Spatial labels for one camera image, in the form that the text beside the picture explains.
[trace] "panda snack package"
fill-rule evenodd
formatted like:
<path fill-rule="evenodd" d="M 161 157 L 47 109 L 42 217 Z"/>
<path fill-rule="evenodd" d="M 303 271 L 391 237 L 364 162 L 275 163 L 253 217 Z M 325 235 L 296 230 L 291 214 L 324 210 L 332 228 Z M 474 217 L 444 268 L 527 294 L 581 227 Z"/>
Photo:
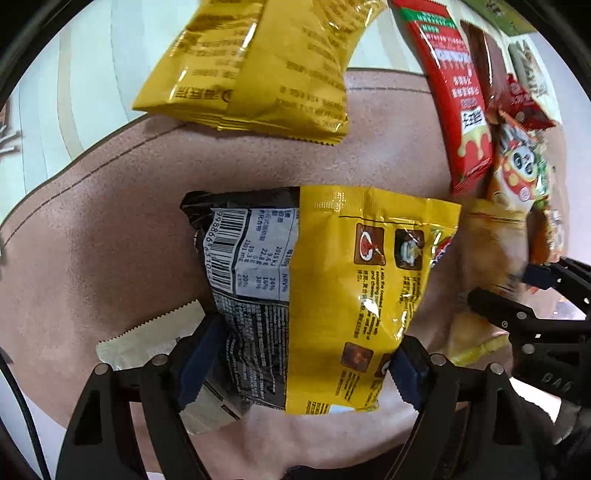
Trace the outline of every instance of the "panda snack package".
<path fill-rule="evenodd" d="M 500 111 L 495 166 L 487 198 L 505 210 L 528 213 L 548 193 L 542 145 L 507 113 Z"/>
<path fill-rule="evenodd" d="M 460 213 L 337 185 L 191 192 L 181 208 L 229 326 L 238 393 L 309 415 L 375 408 Z"/>

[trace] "metal rivet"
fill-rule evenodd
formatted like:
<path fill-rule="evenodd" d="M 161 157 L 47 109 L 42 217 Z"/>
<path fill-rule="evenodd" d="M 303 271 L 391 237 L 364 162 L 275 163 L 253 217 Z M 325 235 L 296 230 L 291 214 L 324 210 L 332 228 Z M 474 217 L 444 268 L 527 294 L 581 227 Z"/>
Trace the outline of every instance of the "metal rivet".
<path fill-rule="evenodd" d="M 521 351 L 526 355 L 531 355 L 535 352 L 535 347 L 531 343 L 526 343 L 523 347 L 521 347 Z"/>
<path fill-rule="evenodd" d="M 97 375 L 104 375 L 109 371 L 109 365 L 107 364 L 99 364 L 95 367 L 95 374 Z"/>
<path fill-rule="evenodd" d="M 166 353 L 159 353 L 152 359 L 152 363 L 157 367 L 164 365 L 166 362 L 168 362 L 168 355 Z"/>
<path fill-rule="evenodd" d="M 491 364 L 491 372 L 494 374 L 501 375 L 504 371 L 505 369 L 501 364 Z"/>
<path fill-rule="evenodd" d="M 433 365 L 437 365 L 438 367 L 445 365 L 447 362 L 447 358 L 445 358 L 442 354 L 440 353 L 434 353 L 431 356 L 431 363 Z"/>

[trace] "barcode number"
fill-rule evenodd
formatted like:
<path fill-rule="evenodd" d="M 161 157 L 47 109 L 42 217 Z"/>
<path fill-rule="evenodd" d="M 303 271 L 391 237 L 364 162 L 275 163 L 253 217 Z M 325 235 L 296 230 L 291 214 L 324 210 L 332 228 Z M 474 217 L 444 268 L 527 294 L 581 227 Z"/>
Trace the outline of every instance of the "barcode number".
<path fill-rule="evenodd" d="M 217 210 L 203 241 L 206 269 L 212 287 L 233 293 L 232 261 L 245 229 L 248 211 Z"/>

